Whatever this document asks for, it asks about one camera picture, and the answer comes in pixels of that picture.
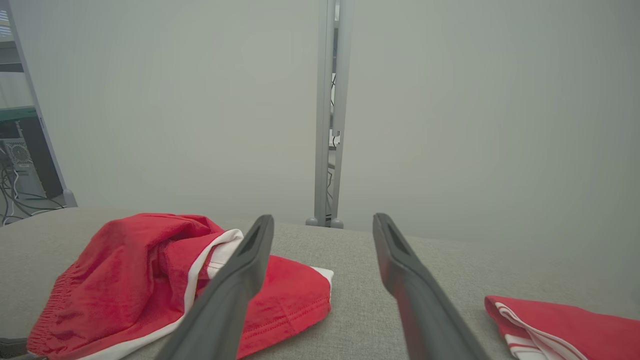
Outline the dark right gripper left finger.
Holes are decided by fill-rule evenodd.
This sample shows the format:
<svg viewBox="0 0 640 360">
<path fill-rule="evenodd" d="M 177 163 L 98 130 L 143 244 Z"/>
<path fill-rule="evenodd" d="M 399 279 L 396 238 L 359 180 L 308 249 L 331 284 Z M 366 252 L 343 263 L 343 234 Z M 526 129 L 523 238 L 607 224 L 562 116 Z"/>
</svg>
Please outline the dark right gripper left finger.
<svg viewBox="0 0 640 360">
<path fill-rule="evenodd" d="M 250 301 L 261 291 L 274 217 L 261 215 L 157 354 L 158 360 L 235 360 Z"/>
</svg>

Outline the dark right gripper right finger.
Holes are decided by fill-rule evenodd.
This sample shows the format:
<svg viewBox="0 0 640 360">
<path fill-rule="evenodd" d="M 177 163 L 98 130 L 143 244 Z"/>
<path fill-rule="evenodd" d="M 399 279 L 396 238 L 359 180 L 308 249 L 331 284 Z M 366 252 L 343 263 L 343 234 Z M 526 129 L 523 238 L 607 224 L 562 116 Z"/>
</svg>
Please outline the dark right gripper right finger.
<svg viewBox="0 0 640 360">
<path fill-rule="evenodd" d="M 397 303 L 410 360 L 489 356 L 393 219 L 376 213 L 372 235 L 382 284 Z"/>
</svg>

